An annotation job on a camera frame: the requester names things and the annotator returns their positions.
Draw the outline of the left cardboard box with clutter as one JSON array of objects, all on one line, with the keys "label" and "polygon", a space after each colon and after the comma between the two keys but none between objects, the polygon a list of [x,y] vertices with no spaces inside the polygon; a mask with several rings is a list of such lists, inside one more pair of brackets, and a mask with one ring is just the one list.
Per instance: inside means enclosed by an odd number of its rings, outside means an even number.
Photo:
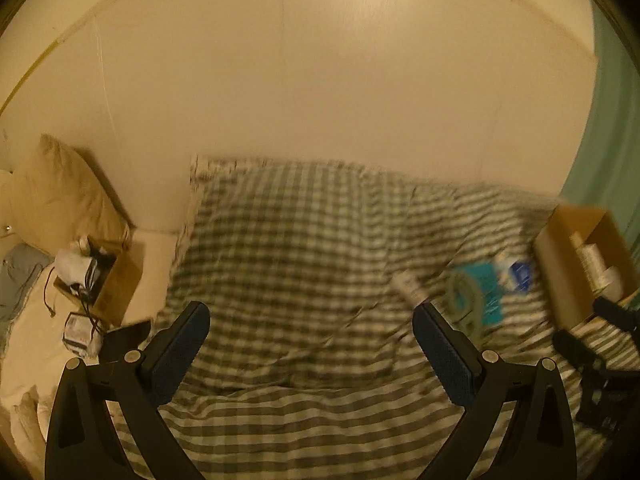
[{"label": "left cardboard box with clutter", "polygon": [[127,242],[86,236],[58,251],[54,287],[109,328],[122,325],[142,277]]}]

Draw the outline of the black flat device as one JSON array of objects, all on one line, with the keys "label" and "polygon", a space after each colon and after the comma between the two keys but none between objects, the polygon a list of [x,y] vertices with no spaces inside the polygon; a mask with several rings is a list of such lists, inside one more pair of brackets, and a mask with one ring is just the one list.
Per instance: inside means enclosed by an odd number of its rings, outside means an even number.
[{"label": "black flat device", "polygon": [[98,354],[99,363],[124,362],[128,352],[139,350],[149,337],[151,328],[152,321],[143,320],[107,332],[103,336],[102,347]]}]

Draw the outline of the teal curtain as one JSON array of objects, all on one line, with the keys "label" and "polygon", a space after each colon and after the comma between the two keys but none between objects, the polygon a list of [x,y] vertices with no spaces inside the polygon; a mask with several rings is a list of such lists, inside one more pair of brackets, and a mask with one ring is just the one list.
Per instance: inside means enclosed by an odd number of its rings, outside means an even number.
[{"label": "teal curtain", "polygon": [[596,83],[582,142],[561,195],[612,212],[639,259],[639,72],[614,27],[592,7]]}]

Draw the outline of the right cardboard box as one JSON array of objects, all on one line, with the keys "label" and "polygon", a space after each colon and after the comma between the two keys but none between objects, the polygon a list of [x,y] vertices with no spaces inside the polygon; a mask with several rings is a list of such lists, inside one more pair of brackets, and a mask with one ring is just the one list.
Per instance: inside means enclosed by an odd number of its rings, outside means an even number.
[{"label": "right cardboard box", "polygon": [[614,268],[624,301],[639,289],[639,274],[613,215],[598,207],[561,204],[534,240],[534,252],[559,328],[573,328],[593,316],[596,291],[579,249],[596,246],[605,268]]}]

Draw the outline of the white charger block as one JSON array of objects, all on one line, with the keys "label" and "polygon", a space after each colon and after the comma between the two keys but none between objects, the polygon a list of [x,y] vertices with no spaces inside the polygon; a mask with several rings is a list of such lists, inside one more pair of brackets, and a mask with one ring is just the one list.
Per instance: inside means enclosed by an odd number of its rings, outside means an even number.
[{"label": "white charger block", "polygon": [[67,350],[81,359],[95,359],[103,344],[103,332],[87,315],[72,312],[65,321],[62,341]]}]

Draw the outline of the blue white pouch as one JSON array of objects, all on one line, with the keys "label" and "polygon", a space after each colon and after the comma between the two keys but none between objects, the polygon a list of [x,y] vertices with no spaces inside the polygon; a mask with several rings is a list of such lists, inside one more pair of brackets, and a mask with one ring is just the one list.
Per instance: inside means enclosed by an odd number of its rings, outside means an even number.
[{"label": "blue white pouch", "polygon": [[505,292],[527,294],[532,286],[532,269],[526,261],[518,260],[506,252],[494,258],[498,283]]}]

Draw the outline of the white toothpaste tube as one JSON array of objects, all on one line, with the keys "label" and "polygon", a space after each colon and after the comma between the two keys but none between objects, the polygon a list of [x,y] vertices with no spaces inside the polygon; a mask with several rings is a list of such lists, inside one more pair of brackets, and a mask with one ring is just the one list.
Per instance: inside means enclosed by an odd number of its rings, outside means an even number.
[{"label": "white toothpaste tube", "polygon": [[410,304],[413,308],[423,304],[428,299],[427,292],[411,271],[405,270],[394,273],[392,286],[407,301],[407,304]]}]

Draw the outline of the grey folded cloth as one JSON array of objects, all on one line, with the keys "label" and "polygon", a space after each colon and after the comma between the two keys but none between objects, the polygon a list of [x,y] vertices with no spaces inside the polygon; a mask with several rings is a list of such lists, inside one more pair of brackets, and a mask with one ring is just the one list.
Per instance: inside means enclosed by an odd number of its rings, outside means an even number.
[{"label": "grey folded cloth", "polygon": [[1,261],[1,353],[11,326],[22,312],[27,293],[52,258],[25,243],[10,249]]}]

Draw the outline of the grey checked blanket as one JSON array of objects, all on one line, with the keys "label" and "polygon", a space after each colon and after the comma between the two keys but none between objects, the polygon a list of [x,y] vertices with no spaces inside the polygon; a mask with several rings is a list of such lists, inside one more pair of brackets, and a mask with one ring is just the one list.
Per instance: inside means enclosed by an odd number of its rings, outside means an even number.
[{"label": "grey checked blanket", "polygon": [[192,300],[210,330],[160,412],[207,479],[413,479],[460,411],[393,286],[436,302],[454,269],[532,255],[555,202],[346,162],[198,158],[167,327]]}]

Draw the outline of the teal card packet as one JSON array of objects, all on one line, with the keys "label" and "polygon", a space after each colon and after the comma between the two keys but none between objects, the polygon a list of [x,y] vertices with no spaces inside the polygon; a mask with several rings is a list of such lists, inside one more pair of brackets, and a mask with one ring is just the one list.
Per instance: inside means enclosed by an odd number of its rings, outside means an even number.
[{"label": "teal card packet", "polygon": [[502,322],[502,290],[494,265],[488,261],[471,263],[462,266],[461,270],[469,274],[480,285],[484,298],[482,324],[484,327],[494,326]]}]

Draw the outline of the beige pillow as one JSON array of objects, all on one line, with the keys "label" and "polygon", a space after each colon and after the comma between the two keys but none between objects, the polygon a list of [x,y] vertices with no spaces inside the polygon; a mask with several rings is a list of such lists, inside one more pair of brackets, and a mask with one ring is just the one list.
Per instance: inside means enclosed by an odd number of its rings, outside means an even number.
[{"label": "beige pillow", "polygon": [[14,171],[2,171],[1,227],[50,256],[84,236],[115,243],[130,237],[90,166],[48,134]]}]

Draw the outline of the white roll in box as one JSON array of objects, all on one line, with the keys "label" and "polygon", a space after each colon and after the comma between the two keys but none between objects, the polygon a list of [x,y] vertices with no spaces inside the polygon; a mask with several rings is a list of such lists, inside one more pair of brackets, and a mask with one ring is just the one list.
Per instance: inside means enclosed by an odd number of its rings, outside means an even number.
[{"label": "white roll in box", "polygon": [[613,298],[622,296],[623,282],[616,266],[607,266],[596,244],[587,244],[578,232],[570,236],[578,259],[595,294]]}]

